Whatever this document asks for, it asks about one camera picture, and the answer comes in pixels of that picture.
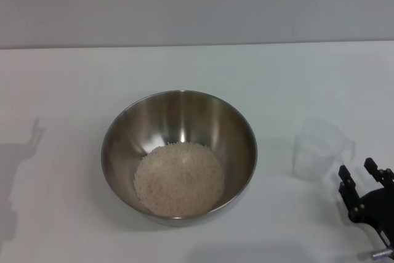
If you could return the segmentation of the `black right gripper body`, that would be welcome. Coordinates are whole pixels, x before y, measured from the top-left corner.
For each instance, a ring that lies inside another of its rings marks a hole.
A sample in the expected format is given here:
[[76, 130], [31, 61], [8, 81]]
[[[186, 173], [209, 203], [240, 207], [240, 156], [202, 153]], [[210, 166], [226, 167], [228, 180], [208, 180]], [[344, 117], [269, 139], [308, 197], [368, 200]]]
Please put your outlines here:
[[353, 223], [367, 224], [375, 230], [393, 230], [393, 193], [384, 188], [359, 197], [347, 193], [348, 217]]

